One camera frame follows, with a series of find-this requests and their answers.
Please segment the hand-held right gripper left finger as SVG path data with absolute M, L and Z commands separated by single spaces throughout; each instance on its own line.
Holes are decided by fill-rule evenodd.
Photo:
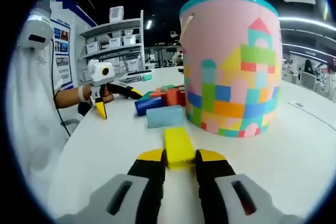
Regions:
M 89 197 L 77 214 L 57 223 L 156 223 L 163 198 L 166 150 L 140 154 L 127 174 L 117 174 Z

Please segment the person's left hand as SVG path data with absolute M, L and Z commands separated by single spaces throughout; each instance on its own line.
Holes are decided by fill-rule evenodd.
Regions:
M 83 94 L 83 97 L 86 100 L 89 100 L 90 95 L 91 95 L 91 84 L 87 84 L 87 85 L 83 86 L 82 94 Z M 104 102 L 111 102 L 111 101 L 114 100 L 113 94 L 108 91 L 107 87 L 105 87 L 104 90 L 103 90 L 102 98 L 103 98 Z

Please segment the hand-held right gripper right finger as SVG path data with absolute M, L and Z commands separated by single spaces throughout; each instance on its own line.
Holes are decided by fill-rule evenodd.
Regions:
M 217 152 L 197 149 L 195 170 L 205 223 L 302 223 L 276 208 L 269 192 L 236 174 Z

